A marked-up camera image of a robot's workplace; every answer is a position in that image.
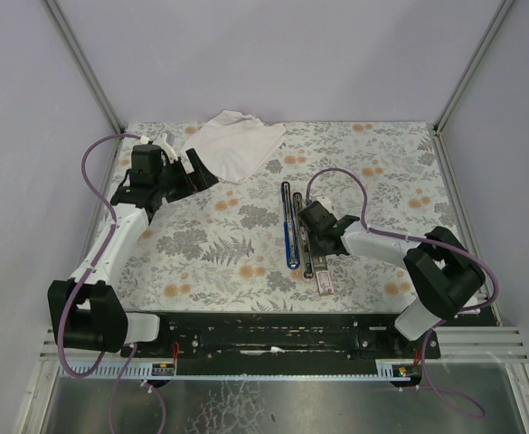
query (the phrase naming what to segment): white cloth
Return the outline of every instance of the white cloth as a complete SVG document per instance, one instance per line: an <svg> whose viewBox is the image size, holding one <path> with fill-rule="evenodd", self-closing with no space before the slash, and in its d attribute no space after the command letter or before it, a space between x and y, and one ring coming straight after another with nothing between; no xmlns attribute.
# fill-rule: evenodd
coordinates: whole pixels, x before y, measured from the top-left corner
<svg viewBox="0 0 529 434"><path fill-rule="evenodd" d="M269 160L284 133L283 124L267 127L252 115L224 110L188 138L182 155L193 148L210 172L241 184Z"/></svg>

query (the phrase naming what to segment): table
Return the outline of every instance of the table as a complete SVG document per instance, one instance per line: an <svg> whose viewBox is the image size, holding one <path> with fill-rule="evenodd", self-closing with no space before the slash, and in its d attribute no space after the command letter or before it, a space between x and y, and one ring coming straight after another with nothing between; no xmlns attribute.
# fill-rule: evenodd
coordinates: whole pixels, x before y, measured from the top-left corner
<svg viewBox="0 0 529 434"><path fill-rule="evenodd" d="M422 122L289 122L286 140L246 183L220 182L165 204L137 241L115 288L126 310L401 312L416 297L408 274L364 257L332 257L333 296L286 266L280 183L304 194L325 167L360 175L371 224L422 234L457 233L430 135ZM200 123L134 123L128 132L175 135L175 149ZM129 168L134 139L122 143L109 197ZM342 174L325 174L313 195L328 196L340 218L358 215L362 196Z"/></svg>

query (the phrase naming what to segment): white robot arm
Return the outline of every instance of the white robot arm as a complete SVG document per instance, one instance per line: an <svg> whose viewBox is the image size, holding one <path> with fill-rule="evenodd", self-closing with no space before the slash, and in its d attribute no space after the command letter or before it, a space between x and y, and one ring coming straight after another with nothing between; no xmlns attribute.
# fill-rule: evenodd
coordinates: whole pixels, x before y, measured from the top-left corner
<svg viewBox="0 0 529 434"><path fill-rule="evenodd" d="M194 168L190 174L180 158L170 161L168 154L159 145L134 146L131 168L111 198L117 221L106 223L90 253L68 280L54 280L49 287L47 297L55 335L60 323L65 324L63 346L115 353L124 344L157 338L159 317L126 313L113 288L119 283L134 244L163 200L178 201L218 183L193 149L186 151ZM79 292L71 299L77 286Z"/></svg>
<svg viewBox="0 0 529 434"><path fill-rule="evenodd" d="M396 318L394 328L410 341L419 339L439 321L455 317L485 283L481 268L453 251L372 233L358 217L347 215L337 221L318 201L298 217L309 230L315 254L366 256L408 271L418 298ZM421 238L465 249L450 230L440 226Z"/></svg>

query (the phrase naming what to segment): blue marker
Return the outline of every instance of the blue marker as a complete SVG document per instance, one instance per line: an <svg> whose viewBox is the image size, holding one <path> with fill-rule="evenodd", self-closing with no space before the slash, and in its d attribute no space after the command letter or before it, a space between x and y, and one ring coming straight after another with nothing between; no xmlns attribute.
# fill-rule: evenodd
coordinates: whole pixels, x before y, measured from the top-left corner
<svg viewBox="0 0 529 434"><path fill-rule="evenodd" d="M292 195L290 194L290 184L286 181L282 183L282 204L284 205L284 239L286 243L286 265L289 269L297 269L300 265L298 256L298 238L296 234L296 224L294 208L292 206Z"/></svg>

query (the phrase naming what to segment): purple cable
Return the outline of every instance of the purple cable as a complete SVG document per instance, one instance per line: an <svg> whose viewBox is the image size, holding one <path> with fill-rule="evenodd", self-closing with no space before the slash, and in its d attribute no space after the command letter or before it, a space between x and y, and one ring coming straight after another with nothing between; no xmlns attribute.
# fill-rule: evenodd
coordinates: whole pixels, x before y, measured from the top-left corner
<svg viewBox="0 0 529 434"><path fill-rule="evenodd" d="M86 163L87 163L87 157L91 153L93 149L95 149L97 146L101 145L104 142L107 142L108 140L114 139L114 138L136 138L140 139L140 136L136 136L135 134L112 134L110 136L106 136L95 142L93 145L91 145L87 151L85 151L85 154L83 154L83 158L81 159L81 174L83 175L83 180L85 181L85 184L90 188L90 190L103 202L103 204L108 208L109 213L111 215L111 219L114 223L118 222L118 216L116 215L115 210L113 209L113 206L111 206L111 203L106 199L106 197L101 194L97 188L91 183L86 170ZM116 224L112 224L109 227L109 233L106 239L103 241L103 244L101 244L101 247L99 248L98 252L96 253L95 257L93 258L93 261L90 263L92 267L95 267L101 258L101 255L103 255L103 252L108 247L109 242L111 241L111 237L113 237L113 234L116 230ZM67 318L69 316L69 313L71 311L71 307L73 306L73 301L75 300L77 294L80 292L81 287L87 280L90 273L93 271L91 268L87 268L85 272L83 273L83 276L80 277L78 282L75 284L75 287L73 288L72 292L70 293L69 297L67 298L67 302L65 303L65 307L63 308L63 312L61 313L61 319L59 321L59 329L57 330L57 354L59 355L59 361L61 362L61 366L63 367L63 370L71 377L73 378L85 378L90 376L99 366L101 363L101 359L103 358L103 355L105 352L101 352L93 366L91 366L88 371L85 373L78 373L76 371L73 371L69 364L67 363L67 359L65 358L65 351L63 349L63 335L65 332L65 326L67 325Z"/></svg>
<svg viewBox="0 0 529 434"><path fill-rule="evenodd" d="M134 356L136 355L136 352L137 352L137 344L133 344L133 349L131 350L131 353L129 354L128 359L126 360L123 367L121 368L121 371L119 371L118 378L116 378L116 381L113 383L113 390L111 391L111 397L109 398L109 411L108 411L109 429L111 430L112 434L116 434L116 429L113 426L113 400L115 399L116 392L118 391L119 380L121 379L121 376L126 372L126 369L128 368L128 365L131 363ZM164 430L165 421L167 419L166 411L165 411L165 402L164 402L164 398L162 398L162 394L154 386L149 385L148 389L156 394L157 398L159 399L159 404L162 407L162 423L160 424L159 429L157 430L157 433L159 434L160 432Z"/></svg>
<svg viewBox="0 0 529 434"><path fill-rule="evenodd" d="M441 247L443 249L451 250L451 251L456 252L456 253L460 254L461 256L469 259L470 261L475 262L479 267L481 267L486 272L486 274L491 279L491 283L493 285L493 294L485 302L479 303L477 305L470 306L470 307L463 307L460 310L460 312L467 312L467 311L470 311L470 310L476 310L476 309L480 309L480 308L483 308L483 307L488 307L489 305L491 305L496 300L497 296L499 295L499 283L497 281L496 274L493 272L493 270L483 260L481 260L479 258L476 258L471 253L469 253L468 251L463 250L463 249L459 249L459 248L457 248L455 246L451 246L451 245L446 244L444 242L435 241L435 240L429 240L428 238L413 237L412 235L405 236L405 235L402 235L402 234L399 234L399 233L390 232L390 231L381 231L381 230L378 230L378 229L370 227L369 224L366 221L366 208L367 208L367 205L368 205L368 193L366 192L366 188L364 187L363 182L353 172L351 172L349 170L346 170L346 169L341 169L339 167L329 167L327 169L322 169L320 172L318 172L312 178L310 178L310 181L308 181L308 184L307 184L307 202L310 200L310 189L312 187L312 182L315 179L317 179L321 174L325 174L326 172L341 172L343 174L349 175L351 178L354 179L354 181L358 184L358 186L361 187L361 191L363 192L364 200L363 200L363 208L361 210L360 217L361 217L361 224L363 225L363 227L367 231L369 231L371 233L374 233L374 234L377 234L377 235L384 235L386 237L395 238L397 240L410 240L410 241L416 241L416 242L424 242L426 244L430 244L430 245L435 246L435 247ZM441 326L444 323L445 323L445 321L439 321L434 327ZM431 379L429 377L429 370L427 369L427 364L425 363L425 353L426 353L427 345L429 343L429 339L430 339L430 336L431 336L432 333L433 333L433 328L431 328L427 332L427 334L425 334L425 338L423 339L422 351L421 351L421 353L423 354L423 356L421 358L423 376L425 377L425 379L429 383L429 386L423 386L423 387L420 387L420 389L427 388L429 390L434 391L435 394L441 399L441 401L443 401L443 403L445 405L447 405L452 410L456 411L457 413L459 413L459 414L461 414L463 416L467 416L467 417L469 417L471 419L478 419L478 420L485 419L486 416L487 416L486 415L486 410L475 399L473 399L472 397L468 396L464 392L455 391L455 390L452 390L452 389L443 389L443 388L437 387L431 381ZM445 399L445 397L441 395L442 393L454 393L454 394L457 394L458 396L461 396L462 398L465 398L466 400L470 401L475 406L477 406L481 410L481 414L473 414L473 413L469 413L467 411L463 411L462 409L460 409L456 405L454 405L451 402L447 401Z"/></svg>
<svg viewBox="0 0 529 434"><path fill-rule="evenodd" d="M99 260L101 259L101 256L103 255L103 252L108 247L109 243L111 242L111 238L113 237L113 234L116 231L117 223L118 223L118 216L116 215L115 210L113 209L113 206L111 206L111 203L106 199L106 197L101 194L97 188L91 183L91 180L89 179L87 175L87 169L86 169L86 163L87 158L90 155L91 151L95 149L97 146L101 145L104 142L107 142L108 140L114 139L114 138L134 138L139 140L141 137L136 136L135 134L112 134L110 136L106 136L95 142L93 145L91 145L87 151L85 151L85 154L83 154L83 158L81 159L81 174L83 175L83 180L85 181L85 184L90 188L90 190L100 199L103 204L106 206L106 208L109 210L109 215L111 216L111 220L113 220L114 224L109 226L109 232L106 236L105 240L101 244L101 247L99 248L98 252L93 257L93 260L91 261L90 265L92 267L95 267ZM73 288L72 292L70 293L67 302L65 303L65 307L63 308L63 312L61 313L61 319L59 321L59 329L57 330L57 354L59 355L59 360L61 362L61 366L63 367L63 370L71 377L74 378L85 378L90 376L96 369L98 369L99 364L101 363L101 359L103 359L103 355L105 354L105 351L102 351L93 366L91 366L88 371L85 373L77 373L76 371L73 371L71 367L69 366L69 363L67 362L67 359L65 358L65 351L63 349L63 336L65 334L65 326L67 325L67 318L69 316L69 313L71 311L71 307L73 306L73 301L75 300L77 294L80 292L81 287L86 282L88 276L93 271L91 268L87 268L83 275L80 277L80 279L75 284L75 287ZM111 428L111 432L115 434L115 429L113 428L113 400L115 398L116 391L118 389L119 380L121 379L121 376L124 374L126 369L128 368L128 365L133 360L134 356L136 355L137 351L137 345L133 344L133 350L131 351L131 354L129 355L128 359L126 360L126 363L121 368L121 371L119 371L118 378L116 379L114 385L113 385L113 392L111 393L111 398L109 400L109 427ZM165 426L165 420L166 420L166 411L165 411L165 402L162 398L162 395L157 391L155 387L149 386L149 390L154 392L159 399L160 405L162 406L162 423L160 425L160 428L158 430L158 433L162 432Z"/></svg>

